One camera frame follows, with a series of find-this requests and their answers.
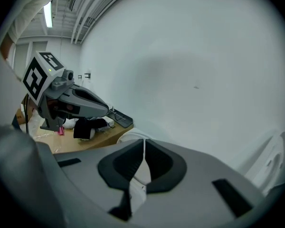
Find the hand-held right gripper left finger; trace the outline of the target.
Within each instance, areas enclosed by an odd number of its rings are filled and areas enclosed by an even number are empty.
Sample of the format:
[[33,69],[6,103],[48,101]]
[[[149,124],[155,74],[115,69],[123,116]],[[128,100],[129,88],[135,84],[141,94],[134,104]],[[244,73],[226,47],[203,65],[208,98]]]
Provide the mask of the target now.
[[143,158],[143,140],[53,154],[36,144],[36,217],[53,228],[144,227],[132,213],[130,181]]

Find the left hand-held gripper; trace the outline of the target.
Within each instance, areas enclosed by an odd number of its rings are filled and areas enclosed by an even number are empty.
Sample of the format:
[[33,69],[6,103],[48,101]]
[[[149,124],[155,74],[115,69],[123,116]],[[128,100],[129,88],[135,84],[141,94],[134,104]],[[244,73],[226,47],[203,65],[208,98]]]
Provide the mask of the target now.
[[[70,117],[103,117],[108,105],[91,90],[74,84],[74,73],[68,70],[51,52],[37,51],[27,66],[22,83],[38,114],[45,119],[41,129],[59,131],[67,115]],[[63,93],[71,87],[73,95]],[[48,101],[58,102],[58,111]]]

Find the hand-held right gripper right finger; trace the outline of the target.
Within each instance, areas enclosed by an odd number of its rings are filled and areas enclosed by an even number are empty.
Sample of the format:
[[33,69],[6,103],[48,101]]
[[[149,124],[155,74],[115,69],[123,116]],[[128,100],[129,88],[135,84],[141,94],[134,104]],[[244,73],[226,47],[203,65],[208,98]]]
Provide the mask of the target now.
[[171,143],[146,140],[151,182],[132,223],[143,228],[221,228],[239,223],[264,195],[217,158]]

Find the person's left forearm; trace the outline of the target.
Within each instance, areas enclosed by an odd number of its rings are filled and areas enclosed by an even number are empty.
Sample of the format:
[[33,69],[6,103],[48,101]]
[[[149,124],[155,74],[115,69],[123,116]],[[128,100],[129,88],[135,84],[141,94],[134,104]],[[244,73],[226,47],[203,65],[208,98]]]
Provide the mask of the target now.
[[7,33],[0,45],[0,53],[4,60],[8,59],[11,47],[16,44],[17,41],[13,40]]

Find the white toilet with oval lid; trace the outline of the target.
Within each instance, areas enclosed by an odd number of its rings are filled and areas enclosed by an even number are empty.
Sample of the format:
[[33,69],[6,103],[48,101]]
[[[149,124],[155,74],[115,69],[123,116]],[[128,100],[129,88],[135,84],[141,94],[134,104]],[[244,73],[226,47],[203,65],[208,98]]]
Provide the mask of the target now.
[[245,177],[266,196],[277,185],[284,162],[285,131],[275,130],[261,141]]

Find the black garment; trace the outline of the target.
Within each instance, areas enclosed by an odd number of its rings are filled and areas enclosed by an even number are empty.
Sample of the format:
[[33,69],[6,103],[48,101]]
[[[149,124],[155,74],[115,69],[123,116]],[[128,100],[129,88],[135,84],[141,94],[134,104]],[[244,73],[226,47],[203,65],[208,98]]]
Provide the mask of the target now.
[[93,138],[96,130],[108,127],[107,122],[103,118],[89,120],[80,118],[74,126],[73,137],[75,139],[90,140]]

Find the small white carton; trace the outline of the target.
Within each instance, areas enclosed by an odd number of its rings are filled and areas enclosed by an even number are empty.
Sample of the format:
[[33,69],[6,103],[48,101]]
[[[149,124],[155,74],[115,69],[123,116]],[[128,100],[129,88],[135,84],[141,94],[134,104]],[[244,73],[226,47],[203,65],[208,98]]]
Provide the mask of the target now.
[[109,117],[103,117],[103,119],[107,122],[107,125],[111,128],[114,128],[114,120]]

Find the white cloth bundle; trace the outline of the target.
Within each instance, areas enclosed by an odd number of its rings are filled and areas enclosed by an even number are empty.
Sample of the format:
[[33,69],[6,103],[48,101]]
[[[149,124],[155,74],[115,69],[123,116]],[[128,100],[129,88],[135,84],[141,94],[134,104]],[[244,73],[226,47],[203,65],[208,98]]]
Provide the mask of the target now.
[[66,119],[62,126],[65,129],[74,129],[77,121],[78,121],[78,118]]

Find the black metal tray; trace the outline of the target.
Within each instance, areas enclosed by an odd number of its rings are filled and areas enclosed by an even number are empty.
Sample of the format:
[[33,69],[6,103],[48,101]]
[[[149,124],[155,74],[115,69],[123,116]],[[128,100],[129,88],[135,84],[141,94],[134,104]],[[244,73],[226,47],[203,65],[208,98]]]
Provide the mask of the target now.
[[133,124],[133,119],[116,109],[109,110],[107,117],[113,119],[116,123],[118,123],[123,128],[128,128],[130,125]]

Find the ceiling pipes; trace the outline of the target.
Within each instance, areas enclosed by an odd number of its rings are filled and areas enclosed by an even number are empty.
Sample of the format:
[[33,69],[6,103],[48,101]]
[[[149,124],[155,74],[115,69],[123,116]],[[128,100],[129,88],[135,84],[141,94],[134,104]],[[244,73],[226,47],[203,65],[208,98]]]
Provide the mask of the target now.
[[71,43],[82,43],[100,17],[117,0],[70,0],[69,9],[76,13]]

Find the ceiling tube light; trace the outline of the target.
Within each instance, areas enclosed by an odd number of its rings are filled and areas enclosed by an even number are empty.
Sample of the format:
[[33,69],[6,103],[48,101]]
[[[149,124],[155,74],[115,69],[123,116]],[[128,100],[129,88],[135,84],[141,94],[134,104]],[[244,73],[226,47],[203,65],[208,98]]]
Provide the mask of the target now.
[[48,2],[44,7],[43,7],[43,11],[44,11],[44,18],[45,18],[45,22],[46,22],[46,26],[48,28],[52,28],[53,27],[53,21],[52,21],[52,2]]

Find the person's white shirt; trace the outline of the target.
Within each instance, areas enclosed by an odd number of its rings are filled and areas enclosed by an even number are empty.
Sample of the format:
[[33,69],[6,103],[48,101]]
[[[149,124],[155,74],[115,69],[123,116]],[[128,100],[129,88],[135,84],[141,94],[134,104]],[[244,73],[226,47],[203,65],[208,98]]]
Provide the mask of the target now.
[[8,35],[14,44],[17,43],[21,34],[32,21],[32,19],[50,1],[52,0],[28,0],[8,30]]

